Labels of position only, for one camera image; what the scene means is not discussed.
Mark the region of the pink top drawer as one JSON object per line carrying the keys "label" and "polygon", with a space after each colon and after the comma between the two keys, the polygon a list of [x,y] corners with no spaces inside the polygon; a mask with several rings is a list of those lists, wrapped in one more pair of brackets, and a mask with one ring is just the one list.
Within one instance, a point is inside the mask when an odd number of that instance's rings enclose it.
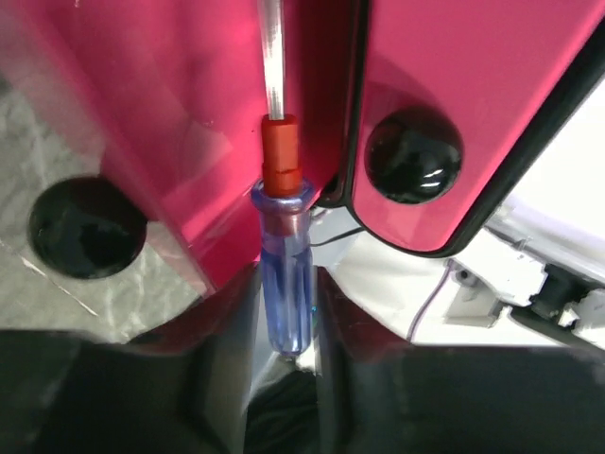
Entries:
{"label": "pink top drawer", "polygon": [[[364,1],[357,15],[347,204],[374,237],[437,256],[475,233],[473,204],[604,18],[600,1]],[[371,139],[426,117],[461,154],[453,184],[432,201],[383,195],[367,169]]]}

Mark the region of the pink drawer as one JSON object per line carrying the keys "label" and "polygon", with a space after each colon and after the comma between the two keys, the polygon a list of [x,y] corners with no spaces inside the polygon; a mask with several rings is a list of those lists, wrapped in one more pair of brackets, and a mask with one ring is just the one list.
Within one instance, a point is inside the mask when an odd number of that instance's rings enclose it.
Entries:
{"label": "pink drawer", "polygon": [[257,258],[259,24],[255,1],[2,3],[2,74],[93,164],[28,225],[48,268],[115,274],[153,221],[213,288]]}
{"label": "pink drawer", "polygon": [[[475,233],[473,204],[604,18],[600,1],[364,1],[357,15],[347,204],[374,237],[437,256]],[[426,117],[461,154],[453,184],[432,201],[383,195],[367,169],[371,139]]]}

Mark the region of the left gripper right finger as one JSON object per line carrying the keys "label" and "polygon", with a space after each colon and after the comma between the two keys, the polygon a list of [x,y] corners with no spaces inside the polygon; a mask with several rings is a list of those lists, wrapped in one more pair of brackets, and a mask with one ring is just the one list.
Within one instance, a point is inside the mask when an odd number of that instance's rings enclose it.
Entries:
{"label": "left gripper right finger", "polygon": [[414,346],[317,271],[323,453],[600,453],[604,356]]}

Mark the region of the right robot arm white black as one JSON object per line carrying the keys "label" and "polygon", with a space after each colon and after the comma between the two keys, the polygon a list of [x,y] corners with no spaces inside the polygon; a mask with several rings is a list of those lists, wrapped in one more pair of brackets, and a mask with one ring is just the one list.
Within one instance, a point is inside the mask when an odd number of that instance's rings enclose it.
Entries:
{"label": "right robot arm white black", "polygon": [[547,345],[516,311],[545,282],[547,260],[603,280],[603,151],[604,90],[597,87],[461,253],[398,252],[338,208],[317,214],[315,262],[357,306],[413,342]]}

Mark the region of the blue red screwdriver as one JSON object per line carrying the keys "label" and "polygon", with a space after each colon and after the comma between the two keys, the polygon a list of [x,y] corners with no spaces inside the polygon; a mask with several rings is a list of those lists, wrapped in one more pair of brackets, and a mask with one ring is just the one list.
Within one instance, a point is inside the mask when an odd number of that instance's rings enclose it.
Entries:
{"label": "blue red screwdriver", "polygon": [[312,184],[303,177],[298,120],[285,101],[285,17],[281,1],[258,3],[268,112],[262,117],[261,179],[251,190],[261,227],[260,267],[268,339],[286,357],[311,343]]}

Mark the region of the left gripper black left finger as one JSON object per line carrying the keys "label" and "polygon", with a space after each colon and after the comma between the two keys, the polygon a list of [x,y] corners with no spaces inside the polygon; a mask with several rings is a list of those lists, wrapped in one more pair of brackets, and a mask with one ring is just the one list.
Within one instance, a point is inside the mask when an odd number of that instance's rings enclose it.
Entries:
{"label": "left gripper black left finger", "polygon": [[126,344],[74,331],[1,333],[5,453],[240,453],[260,276]]}

